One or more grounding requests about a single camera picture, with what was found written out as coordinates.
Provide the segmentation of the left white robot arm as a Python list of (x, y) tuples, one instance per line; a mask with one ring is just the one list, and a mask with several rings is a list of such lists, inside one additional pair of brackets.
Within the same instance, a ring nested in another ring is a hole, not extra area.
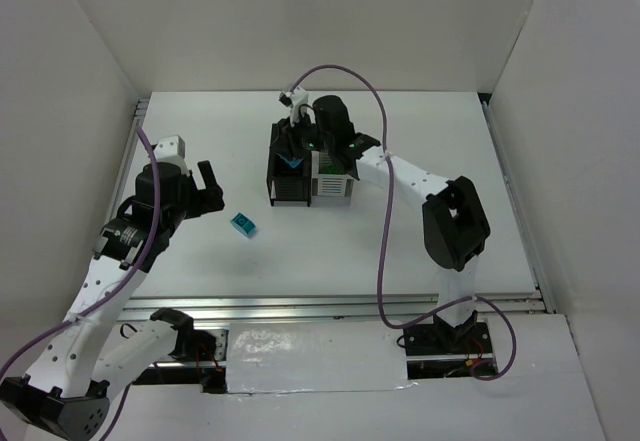
[(102, 351), (134, 291), (168, 248), (182, 221), (223, 209), (223, 190), (209, 162), (197, 164), (205, 186), (177, 162), (148, 164), (133, 195), (102, 229), (65, 327), (22, 376), (5, 378), (1, 401), (17, 417), (65, 440), (90, 440), (113, 399), (165, 357), (193, 361), (214, 336), (178, 310), (156, 310), (130, 338)]

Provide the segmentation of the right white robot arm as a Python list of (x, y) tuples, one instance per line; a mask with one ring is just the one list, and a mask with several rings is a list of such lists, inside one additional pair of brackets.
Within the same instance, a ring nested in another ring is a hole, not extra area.
[(289, 168), (326, 155), (339, 174), (400, 196), (422, 222), (424, 246), (443, 277), (431, 313), (449, 342), (467, 335), (477, 319), (474, 295), (477, 261), (491, 229), (474, 183), (429, 173), (390, 153), (383, 141), (357, 131), (336, 95), (309, 101), (305, 90), (283, 92), (288, 115), (274, 123), (270, 151)]

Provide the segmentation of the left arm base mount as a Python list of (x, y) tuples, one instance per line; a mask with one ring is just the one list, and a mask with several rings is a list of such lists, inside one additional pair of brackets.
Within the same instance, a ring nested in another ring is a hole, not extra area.
[(228, 329), (196, 330), (181, 358), (166, 355), (133, 381), (134, 386), (191, 386), (202, 393), (227, 392)]

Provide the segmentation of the teal curved lego brick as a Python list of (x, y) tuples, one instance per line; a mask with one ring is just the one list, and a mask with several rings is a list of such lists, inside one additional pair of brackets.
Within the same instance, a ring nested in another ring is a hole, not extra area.
[(231, 225), (247, 238), (251, 238), (257, 231), (256, 224), (243, 213), (237, 213), (231, 219)]

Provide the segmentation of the dark green printed lego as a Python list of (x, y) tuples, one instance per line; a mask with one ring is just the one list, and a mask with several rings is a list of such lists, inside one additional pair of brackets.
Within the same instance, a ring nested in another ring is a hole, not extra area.
[(331, 174), (331, 175), (343, 175), (344, 174), (344, 172), (339, 167), (334, 165), (332, 162), (322, 163), (319, 166), (319, 173), (320, 174)]

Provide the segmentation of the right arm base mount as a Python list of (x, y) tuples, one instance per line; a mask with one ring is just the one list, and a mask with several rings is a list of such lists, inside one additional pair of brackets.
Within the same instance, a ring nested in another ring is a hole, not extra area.
[(486, 322), (471, 320), (453, 329), (436, 319), (419, 324), (396, 339), (404, 351), (409, 380), (462, 378), (497, 373), (491, 337)]

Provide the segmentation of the teal long lego brick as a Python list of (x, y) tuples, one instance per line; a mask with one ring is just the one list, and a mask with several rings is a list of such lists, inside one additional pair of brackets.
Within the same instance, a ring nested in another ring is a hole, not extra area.
[(291, 169), (296, 169), (305, 161), (304, 158), (286, 158), (283, 156), (278, 156), (278, 158)]

